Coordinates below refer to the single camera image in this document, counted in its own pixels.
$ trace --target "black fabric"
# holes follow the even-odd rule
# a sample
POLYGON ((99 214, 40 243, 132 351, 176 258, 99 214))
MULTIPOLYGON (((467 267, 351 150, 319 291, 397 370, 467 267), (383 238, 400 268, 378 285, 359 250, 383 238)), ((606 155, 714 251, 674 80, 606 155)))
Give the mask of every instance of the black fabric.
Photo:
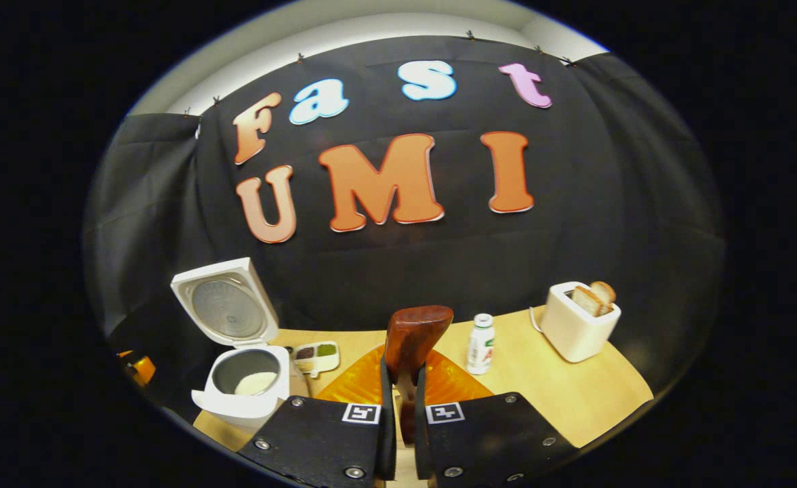
MULTIPOLYGON (((396 309, 427 304, 467 321, 540 305, 559 282, 603 280, 624 310, 612 343, 653 392, 680 376, 712 324, 724 253, 712 177, 678 115, 615 56, 567 68, 489 41, 369 41, 264 75, 207 110, 194 139, 196 127, 181 115, 129 117, 95 180, 85 225, 87 277, 105 333, 156 359, 156 380, 162 369, 150 347, 163 347, 178 378, 215 352, 174 303, 172 276, 244 256, 283 328, 383 329, 396 309), (396 70, 429 59, 454 68, 457 92, 411 101, 396 70), (552 107, 520 99, 498 71, 511 62, 540 75, 552 107), (295 93, 330 77, 343 81, 347 109, 290 123, 295 93), (282 102, 260 135, 265 149, 237 166, 233 120, 272 92, 282 102), (488 207, 493 169, 480 136, 497 130, 529 140, 535 205, 525 213, 488 207), (430 168, 444 218, 402 225, 390 217, 378 226, 367 216, 364 229, 331 231, 331 182, 319 154, 354 144, 380 167, 390 141, 410 133, 435 138, 430 168), (265 244, 247 228, 235 186, 284 164, 293 167, 297 228, 288 241, 265 244), (156 346, 160 337, 172 343, 156 346)), ((277 222, 270 185, 260 198, 277 222)))

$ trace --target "wooden table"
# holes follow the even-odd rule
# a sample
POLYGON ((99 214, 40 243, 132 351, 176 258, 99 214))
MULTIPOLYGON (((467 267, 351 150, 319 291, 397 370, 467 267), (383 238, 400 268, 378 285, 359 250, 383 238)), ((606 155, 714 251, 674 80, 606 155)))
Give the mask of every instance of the wooden table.
MULTIPOLYGON (((545 306, 534 309, 541 322, 545 306)), ((464 367, 473 322, 450 325, 435 350, 464 367)), ((569 363, 553 349, 546 337, 534 330, 528 310, 495 317, 495 354, 489 372, 476 378, 495 394, 519 392, 574 445, 583 447, 628 417, 640 405, 653 398, 646 381, 618 350, 606 343, 602 352, 580 363, 569 363)), ((321 340, 339 344, 342 362, 333 371, 325 371, 315 380, 306 375, 311 396, 324 389, 366 352, 383 344, 383 331, 302 331, 281 330, 271 341, 277 346, 299 346, 321 340)), ((194 427, 225 447, 238 451, 251 435, 201 411, 194 427)), ((414 473, 412 450, 403 448, 399 439, 396 457, 396 481, 414 473)), ((423 486, 416 476, 399 486, 423 486)))

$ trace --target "screw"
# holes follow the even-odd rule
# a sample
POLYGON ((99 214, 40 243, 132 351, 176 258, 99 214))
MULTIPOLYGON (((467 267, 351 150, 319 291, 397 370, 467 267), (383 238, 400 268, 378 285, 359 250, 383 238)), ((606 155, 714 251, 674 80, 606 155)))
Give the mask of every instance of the screw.
POLYGON ((365 476, 365 472, 356 467, 349 467, 345 469, 345 476, 347 476, 347 478, 360 479, 362 476, 365 476))

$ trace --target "toast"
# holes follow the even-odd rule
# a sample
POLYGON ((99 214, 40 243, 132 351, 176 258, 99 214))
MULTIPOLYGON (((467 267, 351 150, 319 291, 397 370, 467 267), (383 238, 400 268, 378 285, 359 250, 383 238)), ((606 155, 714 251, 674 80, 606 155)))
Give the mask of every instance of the toast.
POLYGON ((576 287, 573 291, 573 300, 592 317, 600 317, 613 311, 615 290, 603 281, 595 281, 591 284, 591 290, 581 285, 576 287))

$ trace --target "blue letter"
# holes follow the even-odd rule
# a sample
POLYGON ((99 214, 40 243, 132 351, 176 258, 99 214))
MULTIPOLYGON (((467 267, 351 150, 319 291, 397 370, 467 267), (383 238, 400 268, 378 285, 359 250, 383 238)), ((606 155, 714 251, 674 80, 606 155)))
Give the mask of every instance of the blue letter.
POLYGON ((402 93, 411 100, 440 100, 455 93, 452 66, 443 61, 411 61, 398 68, 398 77, 408 82, 402 93))
POLYGON ((317 117, 335 117, 342 113, 350 103, 343 95, 342 80, 328 78, 311 83, 293 97, 299 102, 290 111, 290 121, 302 125, 314 121, 317 117))

